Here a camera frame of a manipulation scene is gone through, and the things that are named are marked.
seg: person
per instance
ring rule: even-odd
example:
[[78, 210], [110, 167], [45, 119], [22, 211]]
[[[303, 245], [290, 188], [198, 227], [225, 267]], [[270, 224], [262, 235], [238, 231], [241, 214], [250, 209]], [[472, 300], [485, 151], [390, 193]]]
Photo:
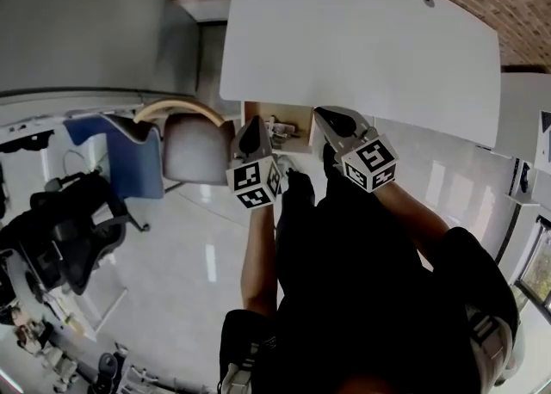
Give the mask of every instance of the person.
[[226, 315], [219, 392], [246, 392], [249, 382], [253, 394], [488, 391], [495, 378], [480, 355], [492, 364], [512, 345], [488, 355], [473, 323], [499, 319], [511, 338], [518, 325], [497, 265], [471, 233], [450, 229], [395, 182], [364, 192], [334, 156], [326, 145], [316, 206], [309, 177], [289, 170], [275, 237], [272, 206], [251, 212], [244, 309]]

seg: window frame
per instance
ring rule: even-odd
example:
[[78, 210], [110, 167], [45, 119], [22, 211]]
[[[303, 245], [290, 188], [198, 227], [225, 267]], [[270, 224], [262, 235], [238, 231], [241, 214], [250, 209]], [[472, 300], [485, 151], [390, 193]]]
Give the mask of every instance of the window frame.
[[547, 319], [549, 323], [551, 323], [551, 309], [549, 306], [551, 305], [551, 291], [549, 291], [547, 297], [542, 300], [536, 293], [529, 287], [527, 283], [523, 281], [524, 276], [528, 272], [529, 265], [534, 259], [535, 255], [537, 254], [537, 245], [540, 242], [540, 238], [542, 236], [542, 233], [544, 230], [551, 231], [551, 222], [549, 222], [548, 219], [545, 219], [541, 215], [539, 215], [536, 219], [536, 224], [539, 224], [539, 231], [537, 232], [536, 239], [534, 240], [534, 243], [532, 244], [532, 248], [530, 250], [530, 254], [528, 256], [528, 259], [524, 263], [523, 271], [518, 275], [517, 280], [515, 281], [515, 286], [528, 298], [528, 301], [530, 301], [532, 304], [534, 304], [537, 308], [537, 310]]

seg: person's left arm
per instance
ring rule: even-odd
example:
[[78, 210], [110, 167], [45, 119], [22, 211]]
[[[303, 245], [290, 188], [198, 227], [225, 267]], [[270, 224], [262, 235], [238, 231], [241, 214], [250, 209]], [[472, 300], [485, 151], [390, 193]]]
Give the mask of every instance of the person's left arm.
[[276, 241], [274, 207], [251, 212], [249, 240], [241, 272], [243, 307], [274, 319], [277, 311]]

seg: window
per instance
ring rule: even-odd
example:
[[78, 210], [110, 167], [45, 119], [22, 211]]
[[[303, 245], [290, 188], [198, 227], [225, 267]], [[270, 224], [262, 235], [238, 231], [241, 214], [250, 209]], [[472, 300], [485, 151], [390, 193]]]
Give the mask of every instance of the window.
[[[551, 323], [551, 223], [538, 217], [536, 229], [529, 259], [515, 286]], [[522, 303], [518, 292], [514, 293], [517, 303]]]

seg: black t-shirt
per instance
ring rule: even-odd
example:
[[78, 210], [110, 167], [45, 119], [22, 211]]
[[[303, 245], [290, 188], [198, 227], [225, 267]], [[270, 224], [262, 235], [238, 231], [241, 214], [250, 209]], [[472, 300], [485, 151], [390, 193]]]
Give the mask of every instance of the black t-shirt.
[[354, 374], [382, 377], [398, 392], [480, 392], [465, 304], [511, 323], [516, 308], [477, 240], [462, 228], [450, 230], [431, 272], [387, 212], [378, 209], [367, 225], [321, 205], [315, 228], [306, 230], [309, 240], [294, 237], [301, 252], [286, 258], [293, 267], [283, 272], [294, 277], [285, 282], [293, 285], [290, 291], [283, 286], [276, 320], [228, 313], [221, 379], [228, 362], [242, 360], [254, 342], [260, 344], [251, 371], [254, 394], [330, 393]]

